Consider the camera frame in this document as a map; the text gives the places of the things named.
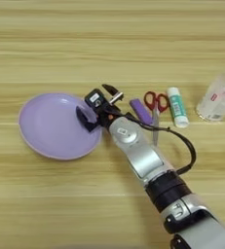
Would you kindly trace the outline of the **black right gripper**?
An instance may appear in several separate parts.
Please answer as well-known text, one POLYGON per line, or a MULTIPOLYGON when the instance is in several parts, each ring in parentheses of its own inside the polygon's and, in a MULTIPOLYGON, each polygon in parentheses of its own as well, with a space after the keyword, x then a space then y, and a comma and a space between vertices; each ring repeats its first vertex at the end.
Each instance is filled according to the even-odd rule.
MULTIPOLYGON (((124 94, 113 86, 103 84, 102 87, 111 94, 112 98, 109 100, 110 103, 123 100, 124 94)), ((76 107, 76 116, 80 124, 88 132, 93 132, 98 129, 99 125, 108 128, 116 119, 125 116, 117 106, 110 105, 108 102, 101 104, 95 111, 96 113, 90 107, 76 107)))

